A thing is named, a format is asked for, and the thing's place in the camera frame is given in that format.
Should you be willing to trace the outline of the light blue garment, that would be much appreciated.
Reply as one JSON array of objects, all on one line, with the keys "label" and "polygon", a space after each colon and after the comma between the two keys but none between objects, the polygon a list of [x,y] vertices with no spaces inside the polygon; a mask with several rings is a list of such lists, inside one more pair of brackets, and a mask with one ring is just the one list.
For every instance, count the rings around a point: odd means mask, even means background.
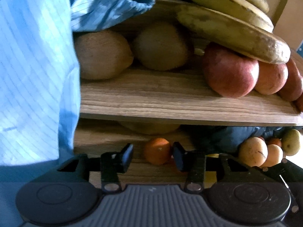
[{"label": "light blue garment", "polygon": [[80,112],[75,32],[100,31],[155,0],[1,0],[1,165],[56,160]]}]

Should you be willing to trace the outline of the brown kiwi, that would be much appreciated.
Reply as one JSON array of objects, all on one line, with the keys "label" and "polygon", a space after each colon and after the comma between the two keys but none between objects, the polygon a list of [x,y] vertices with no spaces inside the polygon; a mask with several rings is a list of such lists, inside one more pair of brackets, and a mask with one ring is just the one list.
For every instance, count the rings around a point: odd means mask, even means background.
[{"label": "brown kiwi", "polygon": [[127,40],[117,32],[103,30],[79,36],[74,47],[82,79],[110,79],[133,63]]},{"label": "brown kiwi", "polygon": [[144,28],[135,39],[135,53],[146,67],[167,71],[184,65],[189,51],[176,27],[168,22],[156,22]]}]

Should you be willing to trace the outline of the brown kiwi left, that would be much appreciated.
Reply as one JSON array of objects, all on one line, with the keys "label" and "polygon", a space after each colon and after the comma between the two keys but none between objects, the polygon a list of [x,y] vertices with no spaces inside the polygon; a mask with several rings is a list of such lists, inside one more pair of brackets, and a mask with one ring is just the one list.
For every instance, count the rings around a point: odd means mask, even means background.
[{"label": "brown kiwi left", "polygon": [[117,32],[103,30],[79,36],[74,47],[82,79],[110,79],[133,63],[127,40]]}]

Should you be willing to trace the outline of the pale red apple leftmost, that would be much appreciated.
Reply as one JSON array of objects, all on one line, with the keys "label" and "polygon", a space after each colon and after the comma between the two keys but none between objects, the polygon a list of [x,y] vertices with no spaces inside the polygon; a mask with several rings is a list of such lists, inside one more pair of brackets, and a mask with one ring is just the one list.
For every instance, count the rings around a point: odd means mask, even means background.
[{"label": "pale red apple leftmost", "polygon": [[210,43],[202,56],[206,83],[223,97],[239,98],[249,94],[259,76],[259,63],[221,45]]}]

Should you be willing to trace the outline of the yellow green pear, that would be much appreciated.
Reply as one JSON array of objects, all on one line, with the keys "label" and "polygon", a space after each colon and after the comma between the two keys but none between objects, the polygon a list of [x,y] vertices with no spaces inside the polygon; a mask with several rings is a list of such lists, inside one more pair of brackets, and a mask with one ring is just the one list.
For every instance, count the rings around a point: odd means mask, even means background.
[{"label": "yellow green pear", "polygon": [[286,156],[293,156],[300,150],[302,135],[298,130],[288,130],[281,139],[282,149]]}]

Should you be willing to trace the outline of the tan round fruit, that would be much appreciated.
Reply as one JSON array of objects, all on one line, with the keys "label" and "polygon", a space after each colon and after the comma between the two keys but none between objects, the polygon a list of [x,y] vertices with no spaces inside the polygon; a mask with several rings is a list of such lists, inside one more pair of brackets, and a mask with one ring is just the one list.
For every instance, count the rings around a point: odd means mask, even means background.
[{"label": "tan round fruit", "polygon": [[261,166],[267,157],[268,148],[259,137],[248,138],[240,145],[238,158],[248,166]]},{"label": "tan round fruit", "polygon": [[272,167],[279,164],[283,159],[283,150],[278,145],[268,145],[268,156],[266,161],[260,166]]}]

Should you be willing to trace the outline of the yellow middle banana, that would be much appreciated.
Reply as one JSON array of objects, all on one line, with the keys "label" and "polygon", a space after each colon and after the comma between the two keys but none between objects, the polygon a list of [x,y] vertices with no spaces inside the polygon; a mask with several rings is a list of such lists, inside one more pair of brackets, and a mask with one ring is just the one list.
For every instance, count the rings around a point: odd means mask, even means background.
[{"label": "yellow middle banana", "polygon": [[192,0],[193,2],[230,15],[261,29],[272,32],[274,25],[270,18],[259,8],[246,0]]}]

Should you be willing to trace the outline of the red apple rightmost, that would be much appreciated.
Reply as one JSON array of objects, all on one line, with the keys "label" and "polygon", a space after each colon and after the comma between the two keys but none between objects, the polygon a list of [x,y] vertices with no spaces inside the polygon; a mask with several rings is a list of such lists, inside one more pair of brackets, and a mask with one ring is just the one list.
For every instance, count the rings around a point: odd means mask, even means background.
[{"label": "red apple rightmost", "polygon": [[296,109],[300,113],[302,113],[303,112],[303,93],[301,94],[301,96],[297,100],[293,101],[293,103],[294,103]]}]

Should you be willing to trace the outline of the spotted bottom banana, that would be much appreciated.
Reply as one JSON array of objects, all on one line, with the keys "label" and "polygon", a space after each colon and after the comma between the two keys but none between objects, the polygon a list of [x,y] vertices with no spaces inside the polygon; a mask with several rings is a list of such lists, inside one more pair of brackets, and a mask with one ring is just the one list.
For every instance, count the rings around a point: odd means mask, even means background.
[{"label": "spotted bottom banana", "polygon": [[176,18],[197,35],[240,54],[269,64],[285,64],[291,56],[288,44],[278,36],[215,10],[180,4]]}]

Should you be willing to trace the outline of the small orange tangerine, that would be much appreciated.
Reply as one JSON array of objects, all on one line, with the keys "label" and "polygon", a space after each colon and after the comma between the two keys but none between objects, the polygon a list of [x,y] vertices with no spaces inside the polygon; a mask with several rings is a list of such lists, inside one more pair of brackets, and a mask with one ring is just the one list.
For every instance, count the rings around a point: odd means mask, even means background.
[{"label": "small orange tangerine", "polygon": [[277,137],[272,137],[266,142],[267,145],[277,145],[279,147],[282,147],[282,142],[279,138]]},{"label": "small orange tangerine", "polygon": [[160,166],[171,158],[170,142],[164,138],[153,138],[145,143],[143,154],[152,165]]}]

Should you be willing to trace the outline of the wooden curved shelf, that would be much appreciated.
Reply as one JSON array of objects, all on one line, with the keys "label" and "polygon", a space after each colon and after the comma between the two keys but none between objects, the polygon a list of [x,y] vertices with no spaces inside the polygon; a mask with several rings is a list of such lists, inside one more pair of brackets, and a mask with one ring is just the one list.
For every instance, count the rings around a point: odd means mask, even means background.
[{"label": "wooden curved shelf", "polygon": [[276,94],[221,97],[191,70],[128,69],[112,79],[83,81],[80,116],[215,126],[302,125],[295,105]]}]

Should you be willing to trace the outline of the dark blue cloth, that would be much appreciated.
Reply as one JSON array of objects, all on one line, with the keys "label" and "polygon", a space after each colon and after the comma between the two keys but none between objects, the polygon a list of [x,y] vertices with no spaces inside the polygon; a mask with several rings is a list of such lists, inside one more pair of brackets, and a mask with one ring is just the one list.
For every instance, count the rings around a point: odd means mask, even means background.
[{"label": "dark blue cloth", "polygon": [[290,127],[241,127],[182,125],[182,131],[189,137],[196,150],[208,154],[236,154],[238,146],[250,137],[283,137],[290,129],[301,130],[302,126]]}]

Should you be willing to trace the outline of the brown kiwi right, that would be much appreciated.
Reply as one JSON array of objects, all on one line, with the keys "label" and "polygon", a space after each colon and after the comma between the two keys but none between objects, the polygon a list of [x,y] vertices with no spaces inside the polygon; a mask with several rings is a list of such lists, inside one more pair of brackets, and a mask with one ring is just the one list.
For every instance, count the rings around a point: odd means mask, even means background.
[{"label": "brown kiwi right", "polygon": [[135,53],[146,67],[167,71],[184,65],[189,51],[176,27],[168,22],[156,22],[144,28],[135,39]]}]

